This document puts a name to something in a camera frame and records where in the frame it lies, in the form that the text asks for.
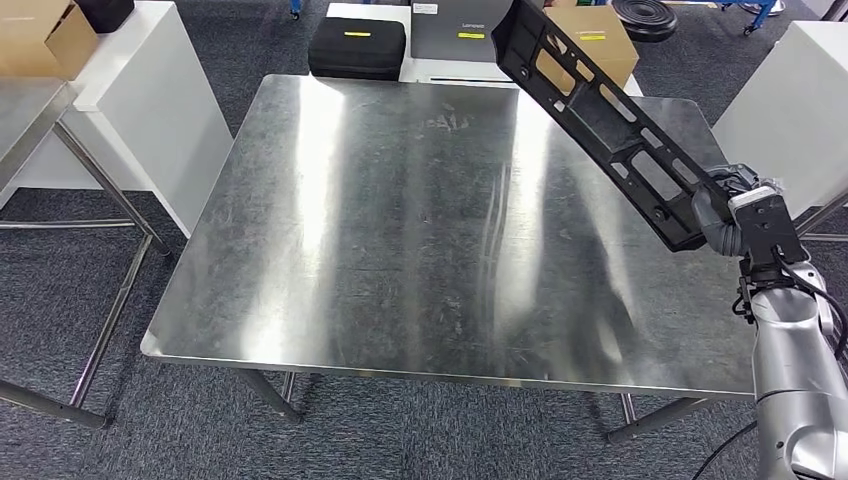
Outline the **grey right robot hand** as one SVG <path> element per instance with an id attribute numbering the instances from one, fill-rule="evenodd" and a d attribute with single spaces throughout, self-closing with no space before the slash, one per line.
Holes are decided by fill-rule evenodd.
<path id="1" fill-rule="evenodd" d="M 798 247 L 782 189 L 772 179 L 762 179 L 745 164 L 706 170 L 691 202 L 706 243 L 727 257 L 747 256 L 768 264 L 776 248 Z"/>

